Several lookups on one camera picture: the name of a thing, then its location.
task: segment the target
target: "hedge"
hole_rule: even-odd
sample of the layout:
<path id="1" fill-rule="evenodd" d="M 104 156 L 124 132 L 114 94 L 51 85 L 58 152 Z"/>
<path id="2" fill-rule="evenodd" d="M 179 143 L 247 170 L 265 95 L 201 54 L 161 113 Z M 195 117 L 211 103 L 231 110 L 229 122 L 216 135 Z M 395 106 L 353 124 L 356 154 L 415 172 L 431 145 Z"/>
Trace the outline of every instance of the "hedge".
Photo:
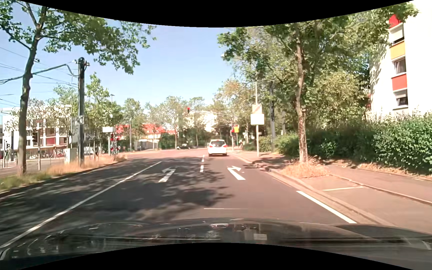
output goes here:
<path id="1" fill-rule="evenodd" d="M 306 136 L 309 155 L 432 173 L 432 112 L 308 131 Z M 276 146 L 282 154 L 299 156 L 296 134 L 279 136 Z"/>

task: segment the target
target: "road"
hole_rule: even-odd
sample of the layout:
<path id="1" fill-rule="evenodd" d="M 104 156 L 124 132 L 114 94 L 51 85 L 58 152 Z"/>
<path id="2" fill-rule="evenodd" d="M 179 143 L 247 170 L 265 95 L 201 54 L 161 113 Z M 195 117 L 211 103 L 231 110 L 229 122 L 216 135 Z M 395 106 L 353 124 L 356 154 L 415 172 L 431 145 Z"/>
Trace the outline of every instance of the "road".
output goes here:
<path id="1" fill-rule="evenodd" d="M 353 222 L 237 157 L 167 150 L 0 197 L 0 246 L 81 224 L 209 217 Z"/>

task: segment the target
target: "white apartment building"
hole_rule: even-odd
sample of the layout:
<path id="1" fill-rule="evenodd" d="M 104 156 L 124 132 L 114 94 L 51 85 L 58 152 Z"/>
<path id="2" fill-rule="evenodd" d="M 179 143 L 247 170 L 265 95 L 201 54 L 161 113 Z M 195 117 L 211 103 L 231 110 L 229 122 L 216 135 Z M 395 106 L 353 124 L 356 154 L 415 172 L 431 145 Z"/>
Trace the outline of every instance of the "white apartment building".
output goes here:
<path id="1" fill-rule="evenodd" d="M 17 121 L 15 116 L 13 115 L 3 115 L 3 141 L 11 145 L 11 138 L 13 139 L 13 150 L 18 149 L 19 145 L 19 132 L 18 130 L 13 130 L 13 134 L 11 134 L 11 129 L 8 127 L 10 122 Z M 54 151 L 63 150 L 66 148 L 68 139 L 68 132 L 63 127 L 46 127 L 46 125 L 42 125 L 45 128 L 41 129 L 41 134 L 39 137 L 39 144 L 41 148 L 41 155 L 45 154 L 54 154 Z M 33 134 L 30 128 L 26 130 L 26 154 L 27 156 L 37 155 L 38 153 L 38 144 L 33 142 Z"/>
<path id="2" fill-rule="evenodd" d="M 392 43 L 371 63 L 371 111 L 411 114 L 432 110 L 432 0 L 411 1 L 416 17 L 389 20 Z"/>

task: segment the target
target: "blue sky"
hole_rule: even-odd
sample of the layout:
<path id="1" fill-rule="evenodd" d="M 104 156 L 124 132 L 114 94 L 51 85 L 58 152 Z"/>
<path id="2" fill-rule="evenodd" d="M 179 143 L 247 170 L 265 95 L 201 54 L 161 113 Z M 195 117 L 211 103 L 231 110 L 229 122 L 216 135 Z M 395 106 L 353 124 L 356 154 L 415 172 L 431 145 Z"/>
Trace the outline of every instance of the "blue sky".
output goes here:
<path id="1" fill-rule="evenodd" d="M 29 18 L 22 12 L 16 12 L 15 18 L 23 24 L 29 23 Z M 232 75 L 230 64 L 220 57 L 224 48 L 220 48 L 217 43 L 217 35 L 223 32 L 226 32 L 226 29 L 158 25 L 152 32 L 152 36 L 157 40 L 149 41 L 150 48 L 139 50 L 138 60 L 141 65 L 135 68 L 134 75 L 128 75 L 123 70 L 116 71 L 110 63 L 100 66 L 81 47 L 74 47 L 71 52 L 60 51 L 56 54 L 39 50 L 36 57 L 42 64 L 35 64 L 33 71 L 84 57 L 90 63 L 86 70 L 86 83 L 89 83 L 89 75 L 96 72 L 102 85 L 115 95 L 113 100 L 119 104 L 123 104 L 126 98 L 134 98 L 142 104 L 156 104 L 169 95 L 181 96 L 184 99 L 203 97 L 207 102 L 211 102 L 213 93 Z M 9 42 L 3 31 L 0 31 L 0 47 L 8 50 L 0 48 L 0 63 L 24 69 L 28 55 L 25 47 Z M 76 73 L 76 64 L 70 63 L 69 66 L 73 66 L 73 72 Z M 34 76 L 31 80 L 30 97 L 46 100 L 54 96 L 52 89 L 58 82 L 76 83 L 76 79 L 66 73 L 67 68 L 61 68 L 41 74 L 56 80 Z M 21 71 L 0 67 L 0 79 L 21 75 Z M 4 100 L 0 102 L 5 103 L 0 104 L 0 108 L 18 104 L 20 95 L 21 80 L 0 85 L 0 99 Z"/>

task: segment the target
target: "curb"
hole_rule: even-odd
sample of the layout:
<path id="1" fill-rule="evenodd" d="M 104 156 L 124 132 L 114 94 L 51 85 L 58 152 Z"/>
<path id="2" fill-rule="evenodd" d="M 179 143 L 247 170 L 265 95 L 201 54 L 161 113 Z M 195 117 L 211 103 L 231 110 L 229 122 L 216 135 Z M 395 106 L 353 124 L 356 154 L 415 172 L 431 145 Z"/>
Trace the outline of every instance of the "curb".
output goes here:
<path id="1" fill-rule="evenodd" d="M 248 159 L 245 159 L 242 156 L 239 156 L 239 155 L 235 155 L 235 156 L 237 156 L 239 159 L 241 159 L 244 162 L 247 162 L 247 163 L 250 163 L 250 164 L 254 164 L 252 161 L 249 161 Z M 280 178 L 280 179 L 283 178 L 283 179 L 286 179 L 288 181 L 294 182 L 297 185 L 303 186 L 306 189 L 310 190 L 311 192 L 316 193 L 317 195 L 321 196 L 322 198 L 325 198 L 325 199 L 333 202 L 334 204 L 340 205 L 340 206 L 344 207 L 345 209 L 347 209 L 347 210 L 349 210 L 351 212 L 354 212 L 354 213 L 362 216 L 363 218 L 366 218 L 366 219 L 368 219 L 368 220 L 370 220 L 370 221 L 372 221 L 372 222 L 374 222 L 376 224 L 382 224 L 382 225 L 387 225 L 387 226 L 395 226 L 395 224 L 392 224 L 392 223 L 390 223 L 390 222 L 388 222 L 388 221 L 386 221 L 386 220 L 384 220 L 382 218 L 378 218 L 375 215 L 373 215 L 371 213 L 368 213 L 368 212 L 366 212 L 366 211 L 364 211 L 362 209 L 359 209 L 359 208 L 357 208 L 357 207 L 355 207 L 355 206 L 353 206 L 353 205 L 351 205 L 351 204 L 349 204 L 347 202 L 344 202 L 342 200 L 334 198 L 334 197 L 332 197 L 332 196 L 330 196 L 328 194 L 322 193 L 321 191 L 319 191 L 319 190 L 315 189 L 314 187 L 306 184 L 305 182 L 301 181 L 300 179 L 286 176 L 286 175 L 280 173 L 277 169 L 269 169 L 269 168 L 267 168 L 267 169 L 265 169 L 265 171 L 269 172 L 270 175 L 273 175 L 273 177 L 275 177 L 275 178 Z"/>
<path id="2" fill-rule="evenodd" d="M 404 197 L 404 198 L 407 198 L 407 199 L 410 199 L 410 200 L 414 200 L 414 201 L 417 201 L 417 202 L 424 203 L 424 204 L 432 206 L 432 201 L 428 201 L 428 200 L 424 200 L 424 199 L 421 199 L 421 198 L 413 197 L 413 196 L 410 196 L 410 195 L 402 194 L 402 193 L 399 193 L 399 192 L 387 190 L 387 189 L 384 189 L 384 188 L 375 187 L 375 186 L 372 186 L 372 185 L 360 183 L 360 182 L 357 182 L 357 181 L 354 181 L 354 180 L 351 180 L 349 178 L 342 177 L 342 176 L 339 176 L 339 175 L 336 175 L 336 174 L 332 174 L 331 173 L 330 175 L 338 177 L 338 178 L 341 178 L 341 179 L 344 179 L 346 181 L 350 181 L 352 183 L 355 183 L 355 184 L 363 186 L 363 187 L 369 187 L 369 188 L 372 188 L 372 189 L 375 189 L 375 190 L 386 192 L 386 193 L 389 193 L 389 194 L 392 194 L 392 195 L 396 195 L 396 196 L 399 196 L 399 197 Z"/>
<path id="3" fill-rule="evenodd" d="M 432 179 L 426 179 L 426 178 L 418 178 L 418 177 L 412 177 L 412 176 L 408 176 L 408 175 L 403 175 L 403 174 L 397 174 L 397 173 L 393 173 L 393 172 L 387 172 L 387 171 L 378 171 L 378 170 L 374 170 L 374 169 L 364 169 L 364 168 L 348 168 L 345 167 L 343 165 L 339 165 L 339 164 L 335 164 L 335 163 L 329 163 L 329 164 L 324 164 L 325 166 L 327 165 L 334 165 L 334 166 L 339 166 L 341 168 L 347 168 L 347 169 L 356 169 L 356 170 L 363 170 L 363 171 L 368 171 L 368 172 L 373 172 L 373 173 L 380 173 L 380 174 L 387 174 L 387 175 L 394 175 L 394 176 L 401 176 L 401 177 L 407 177 L 413 180 L 417 180 L 417 181 L 428 181 L 428 182 L 432 182 Z"/>
<path id="4" fill-rule="evenodd" d="M 96 171 L 98 169 L 103 169 L 103 168 L 109 167 L 111 165 L 116 165 L 116 164 L 119 164 L 119 163 L 122 163 L 122 162 L 125 162 L 125 161 L 128 161 L 128 160 L 118 161 L 116 163 L 107 164 L 107 165 L 104 165 L 104 166 L 101 166 L 101 167 L 97 167 L 97 168 L 93 168 L 93 169 L 87 169 L 87 170 L 83 170 L 83 171 L 79 171 L 79 172 L 73 172 L 73 173 L 57 176 L 57 177 L 54 177 L 54 178 L 48 178 L 48 179 L 45 179 L 43 181 L 32 183 L 32 184 L 28 184 L 28 185 L 23 185 L 23 186 L 19 186 L 19 187 L 13 187 L 13 188 L 10 188 L 8 190 L 1 191 L 0 195 L 4 195 L 6 193 L 9 193 L 9 192 L 12 192 L 12 191 L 18 191 L 18 190 L 25 189 L 25 188 L 29 189 L 29 188 L 33 188 L 33 187 L 38 187 L 39 185 L 45 184 L 48 181 L 57 181 L 57 180 L 61 180 L 61 179 L 68 178 L 68 177 L 73 177 L 73 176 L 78 176 L 78 175 L 84 175 L 84 174 L 90 173 L 92 171 Z"/>

